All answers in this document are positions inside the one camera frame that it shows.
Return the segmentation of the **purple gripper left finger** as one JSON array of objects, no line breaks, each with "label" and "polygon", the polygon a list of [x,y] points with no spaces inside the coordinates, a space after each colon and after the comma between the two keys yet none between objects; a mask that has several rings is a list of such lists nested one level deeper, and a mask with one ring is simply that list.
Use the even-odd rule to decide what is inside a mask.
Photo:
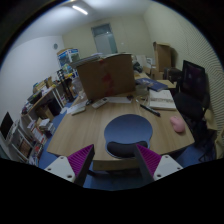
[{"label": "purple gripper left finger", "polygon": [[94,154],[94,145],[91,144],[68,157],[59,156],[45,170],[78,186],[83,186]]}]

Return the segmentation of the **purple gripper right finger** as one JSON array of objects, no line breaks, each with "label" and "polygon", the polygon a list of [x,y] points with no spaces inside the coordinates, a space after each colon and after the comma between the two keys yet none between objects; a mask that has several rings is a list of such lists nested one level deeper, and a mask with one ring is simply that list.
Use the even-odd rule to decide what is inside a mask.
[{"label": "purple gripper right finger", "polygon": [[136,145],[134,154],[138,161],[143,181],[146,184],[160,180],[182,169],[182,166],[171,156],[161,156],[139,144]]}]

